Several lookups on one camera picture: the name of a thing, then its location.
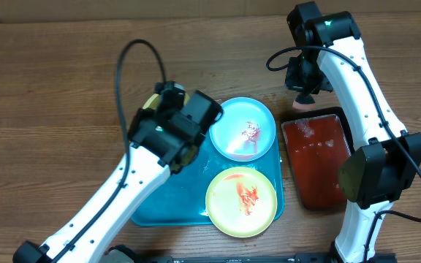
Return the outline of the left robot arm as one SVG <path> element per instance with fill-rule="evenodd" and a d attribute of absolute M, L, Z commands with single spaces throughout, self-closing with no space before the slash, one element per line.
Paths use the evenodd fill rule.
<path fill-rule="evenodd" d="M 14 262 L 99 262 L 138 207 L 172 174 L 197 157 L 221 105 L 201 91 L 188 96 L 174 82 L 157 84 L 126 136 L 124 156 L 111 176 L 61 229 L 37 245 L 24 242 Z"/>

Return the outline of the dark cleaning sponge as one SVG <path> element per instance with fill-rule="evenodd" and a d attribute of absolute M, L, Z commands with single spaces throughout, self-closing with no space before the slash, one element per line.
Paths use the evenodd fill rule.
<path fill-rule="evenodd" d="M 301 111 L 314 110 L 316 108 L 316 102 L 312 95 L 298 94 L 292 103 L 292 107 Z"/>

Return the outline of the light blue plate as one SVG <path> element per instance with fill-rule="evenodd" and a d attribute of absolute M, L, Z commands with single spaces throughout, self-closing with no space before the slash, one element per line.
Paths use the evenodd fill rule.
<path fill-rule="evenodd" d="M 276 122 L 256 99 L 236 97 L 222 103 L 223 116 L 212 125 L 215 149 L 233 161 L 254 161 L 264 156 L 276 138 Z"/>

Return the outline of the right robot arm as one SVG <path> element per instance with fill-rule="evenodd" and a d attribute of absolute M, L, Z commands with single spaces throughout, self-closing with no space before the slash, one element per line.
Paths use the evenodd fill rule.
<path fill-rule="evenodd" d="M 408 133 L 390 109 L 349 12 L 322 15 L 310 1 L 296 5 L 287 24 L 301 53 L 289 60 L 285 86 L 302 103 L 335 91 L 352 136 L 351 156 L 338 173 L 347 205 L 331 257 L 377 262 L 374 246 L 385 212 L 410 187 L 421 162 L 421 134 Z"/>

